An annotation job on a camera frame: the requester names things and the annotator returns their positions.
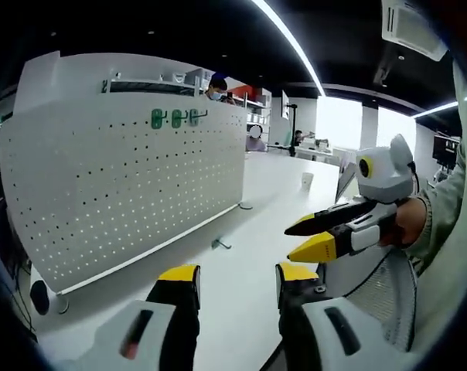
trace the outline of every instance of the window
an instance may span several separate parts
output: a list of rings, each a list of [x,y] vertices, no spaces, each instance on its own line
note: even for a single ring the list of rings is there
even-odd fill
[[[412,154],[416,149],[416,121],[405,114],[378,108],[376,146],[389,146],[395,135],[402,134]]]
[[[359,149],[363,124],[360,102],[320,97],[316,111],[317,139],[328,139],[332,147]]]

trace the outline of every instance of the yellow robot eye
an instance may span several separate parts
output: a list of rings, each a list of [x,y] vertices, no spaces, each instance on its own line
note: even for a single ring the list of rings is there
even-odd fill
[[[373,176],[373,160],[369,157],[362,157],[359,161],[359,170],[364,178]]]

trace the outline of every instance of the white pegboard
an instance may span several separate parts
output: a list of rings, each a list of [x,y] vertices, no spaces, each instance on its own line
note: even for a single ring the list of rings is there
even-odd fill
[[[152,110],[168,117],[156,130]],[[197,109],[197,126],[172,111]],[[101,94],[6,121],[2,181],[15,229],[60,292],[241,201],[246,113],[203,98]]]

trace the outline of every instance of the gray sleeve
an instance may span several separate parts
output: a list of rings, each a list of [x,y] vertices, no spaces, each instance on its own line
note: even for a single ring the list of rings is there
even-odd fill
[[[421,191],[418,198],[426,205],[427,219],[415,243],[406,251],[412,257],[424,260],[428,266],[457,222],[465,182],[465,149],[458,147],[457,163],[451,175],[434,189]]]

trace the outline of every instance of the black ceiling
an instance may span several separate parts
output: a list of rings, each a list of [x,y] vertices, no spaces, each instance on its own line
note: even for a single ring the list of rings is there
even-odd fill
[[[426,109],[455,100],[450,54],[434,62],[383,41],[380,0],[365,4],[351,0],[268,3],[299,41],[323,83],[377,91]],[[119,8],[86,19],[69,13],[45,17],[33,25],[12,21],[16,26],[0,32],[0,90],[17,81],[26,60],[60,50],[63,56],[99,52],[163,56],[222,71],[266,87],[275,95],[281,88],[291,96],[316,95],[314,88],[290,86],[310,83],[309,74],[283,35],[251,0],[166,0],[136,5],[132,16]],[[394,60],[399,54],[405,60]],[[387,87],[373,83],[380,65],[391,60]],[[327,93],[369,100],[340,90]],[[413,113],[386,100],[377,103]],[[424,124],[457,134],[460,129],[456,110],[439,120],[426,119]]]

